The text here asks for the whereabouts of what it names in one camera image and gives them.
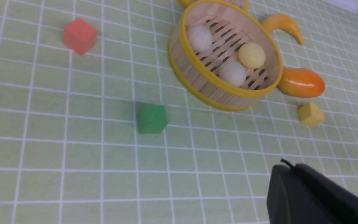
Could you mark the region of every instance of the wooden block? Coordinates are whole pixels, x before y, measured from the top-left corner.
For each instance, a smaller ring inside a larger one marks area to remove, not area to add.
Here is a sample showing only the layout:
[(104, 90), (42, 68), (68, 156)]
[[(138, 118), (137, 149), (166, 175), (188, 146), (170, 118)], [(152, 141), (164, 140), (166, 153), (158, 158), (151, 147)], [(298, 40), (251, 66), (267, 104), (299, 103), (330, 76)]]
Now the wooden block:
[(160, 134), (168, 125), (165, 107), (142, 105), (136, 111), (136, 123), (140, 134)]
[(96, 42), (98, 31), (81, 18), (77, 18), (64, 29), (63, 43), (79, 55), (85, 54)]
[(298, 110), (299, 121), (311, 128), (325, 120), (324, 112), (314, 103), (308, 103)]

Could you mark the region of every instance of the steamer basket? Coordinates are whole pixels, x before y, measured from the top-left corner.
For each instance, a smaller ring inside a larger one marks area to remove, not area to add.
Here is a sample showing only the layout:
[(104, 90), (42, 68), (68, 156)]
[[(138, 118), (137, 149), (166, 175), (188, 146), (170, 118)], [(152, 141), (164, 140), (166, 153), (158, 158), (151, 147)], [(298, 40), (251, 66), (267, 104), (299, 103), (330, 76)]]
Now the steamer basket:
[[(204, 25), (213, 34), (209, 50), (196, 53), (190, 47), (186, 27), (193, 25)], [(267, 58), (260, 68), (244, 68), (246, 82), (235, 87), (217, 76), (217, 68), (225, 61), (239, 61), (238, 50), (249, 42), (259, 44)], [(238, 6), (220, 0), (199, 0), (187, 7), (169, 40), (168, 53), (173, 71), (186, 89), (222, 110), (254, 105), (277, 86), (282, 73), (278, 48), (262, 25)]]

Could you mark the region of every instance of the green grid tablecloth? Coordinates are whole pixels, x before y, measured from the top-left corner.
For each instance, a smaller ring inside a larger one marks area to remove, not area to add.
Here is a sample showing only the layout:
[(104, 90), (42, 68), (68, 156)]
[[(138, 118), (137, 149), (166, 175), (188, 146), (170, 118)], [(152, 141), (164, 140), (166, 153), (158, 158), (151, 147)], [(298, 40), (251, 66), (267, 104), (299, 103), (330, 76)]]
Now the green grid tablecloth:
[[(253, 0), (285, 13), (304, 46), (274, 31), (284, 65), (327, 84), (301, 100), (277, 90), (218, 111), (176, 80), (173, 0), (0, 0), (0, 224), (269, 223), (270, 169), (304, 162), (358, 195), (358, 16), (322, 0)], [(82, 17), (99, 31), (78, 56), (62, 43)], [(312, 101), (324, 124), (299, 124)], [(135, 108), (166, 106), (161, 135), (138, 135)]]

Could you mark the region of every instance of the toy banana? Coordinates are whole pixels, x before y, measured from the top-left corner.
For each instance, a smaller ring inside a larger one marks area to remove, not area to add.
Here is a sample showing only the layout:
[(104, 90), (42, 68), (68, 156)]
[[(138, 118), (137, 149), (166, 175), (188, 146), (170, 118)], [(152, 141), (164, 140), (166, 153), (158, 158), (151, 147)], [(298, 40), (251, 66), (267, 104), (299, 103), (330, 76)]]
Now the toy banana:
[(284, 68), (277, 87), (286, 95), (301, 98), (317, 97), (325, 90), (324, 80), (305, 68)]
[(261, 24), (268, 33), (279, 29), (293, 36), (300, 45), (304, 44), (298, 24), (288, 15), (275, 14), (264, 19)]

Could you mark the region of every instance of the green cube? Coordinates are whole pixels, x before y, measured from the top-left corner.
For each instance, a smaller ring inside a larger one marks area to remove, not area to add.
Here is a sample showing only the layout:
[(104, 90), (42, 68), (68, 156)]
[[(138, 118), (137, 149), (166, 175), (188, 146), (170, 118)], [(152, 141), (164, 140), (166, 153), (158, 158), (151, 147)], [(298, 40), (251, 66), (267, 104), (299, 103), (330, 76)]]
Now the green cube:
[(160, 134), (168, 125), (165, 107), (162, 105), (142, 105), (136, 111), (136, 121), (141, 134)]

